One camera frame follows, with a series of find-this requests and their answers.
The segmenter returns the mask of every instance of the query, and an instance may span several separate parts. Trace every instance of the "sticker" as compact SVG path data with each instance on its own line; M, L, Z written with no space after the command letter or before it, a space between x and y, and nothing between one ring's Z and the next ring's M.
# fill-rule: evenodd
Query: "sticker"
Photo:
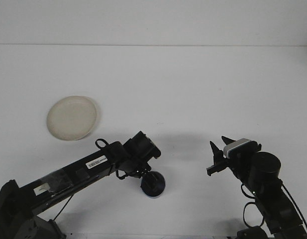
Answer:
M39 194L42 194L46 191L48 191L50 189L50 186L48 183L44 183L43 185L40 185L37 188L34 188L34 193L36 194L36 196L38 196Z
M93 161L86 163L86 166L87 166L88 169L91 169L91 168L96 167L97 165L104 163L106 161L108 161L108 159L106 158L106 156L103 155L100 158L96 158Z

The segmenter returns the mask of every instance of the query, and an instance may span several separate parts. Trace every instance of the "black disc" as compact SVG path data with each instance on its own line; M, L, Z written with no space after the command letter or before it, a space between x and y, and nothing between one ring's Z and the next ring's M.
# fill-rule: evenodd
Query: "black disc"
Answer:
M157 197L165 188L164 177L159 172L150 171L142 177L141 188L149 197Z

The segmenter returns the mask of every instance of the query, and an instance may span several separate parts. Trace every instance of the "white wall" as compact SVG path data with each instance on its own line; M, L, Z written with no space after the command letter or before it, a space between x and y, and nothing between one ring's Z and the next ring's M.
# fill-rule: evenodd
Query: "white wall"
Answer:
M0 43L300 46L307 0L4 0Z

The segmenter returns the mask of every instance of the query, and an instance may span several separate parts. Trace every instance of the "cylindrical motor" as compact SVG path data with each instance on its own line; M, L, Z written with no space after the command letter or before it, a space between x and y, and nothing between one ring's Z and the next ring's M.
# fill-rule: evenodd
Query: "cylindrical motor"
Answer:
M278 179L281 168L279 159L271 153L257 152L251 158L248 185L257 191L263 183Z

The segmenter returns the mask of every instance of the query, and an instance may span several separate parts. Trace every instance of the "paper plate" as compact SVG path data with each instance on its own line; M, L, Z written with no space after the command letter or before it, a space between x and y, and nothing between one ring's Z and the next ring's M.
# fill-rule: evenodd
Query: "paper plate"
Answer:
M85 137L97 120L95 104L84 96L69 96L57 102L47 116L47 127L58 139L77 140Z

